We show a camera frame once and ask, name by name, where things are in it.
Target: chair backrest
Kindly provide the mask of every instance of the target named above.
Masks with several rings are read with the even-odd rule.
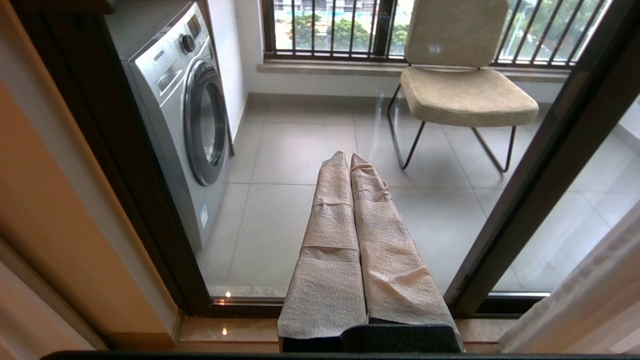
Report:
[[[404,56],[419,65],[487,66],[508,9],[509,0],[415,0]]]

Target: paper towel wrapped legs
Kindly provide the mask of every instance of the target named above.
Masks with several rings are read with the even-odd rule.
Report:
[[[396,209],[387,184],[358,154],[351,187],[369,319],[449,325],[462,340],[433,277]]]
[[[344,153],[323,162],[300,256],[278,319],[281,338],[337,337],[367,323]]]

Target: washing machine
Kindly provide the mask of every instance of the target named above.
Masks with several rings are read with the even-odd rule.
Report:
[[[193,252],[227,182],[228,120],[212,38],[195,2],[128,0],[105,16]]]

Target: window railing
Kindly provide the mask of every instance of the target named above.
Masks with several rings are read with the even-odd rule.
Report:
[[[492,65],[574,66],[611,1],[510,0]],[[264,57],[405,62],[413,2],[262,0]]]

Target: dark door frame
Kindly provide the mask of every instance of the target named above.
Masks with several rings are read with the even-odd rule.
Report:
[[[11,2],[176,305],[277,317],[278,302],[212,302],[107,31],[115,1]],[[637,95],[639,24],[640,3],[613,2],[445,294],[455,316],[500,312],[487,295]]]

